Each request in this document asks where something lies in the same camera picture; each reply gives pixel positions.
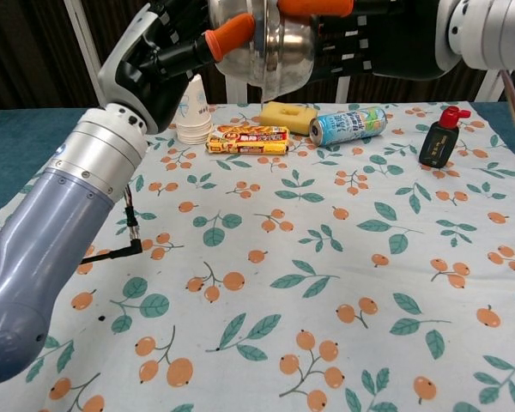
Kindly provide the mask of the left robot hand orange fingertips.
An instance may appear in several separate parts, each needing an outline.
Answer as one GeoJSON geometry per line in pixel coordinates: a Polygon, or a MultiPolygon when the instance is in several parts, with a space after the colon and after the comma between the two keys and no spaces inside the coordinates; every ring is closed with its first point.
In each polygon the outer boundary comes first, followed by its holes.
{"type": "Polygon", "coordinates": [[[98,74],[108,103],[136,112],[150,135],[172,122],[182,96],[204,66],[248,43],[256,23],[239,13],[217,28],[204,1],[152,1],[133,18],[98,74]]]}

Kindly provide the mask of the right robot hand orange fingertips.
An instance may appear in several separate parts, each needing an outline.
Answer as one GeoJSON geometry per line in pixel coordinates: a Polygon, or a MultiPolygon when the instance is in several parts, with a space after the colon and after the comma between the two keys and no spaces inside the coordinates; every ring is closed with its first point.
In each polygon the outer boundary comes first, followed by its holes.
{"type": "Polygon", "coordinates": [[[412,81],[444,75],[436,56],[439,1],[279,1],[316,34],[311,82],[374,74],[412,81]]]}

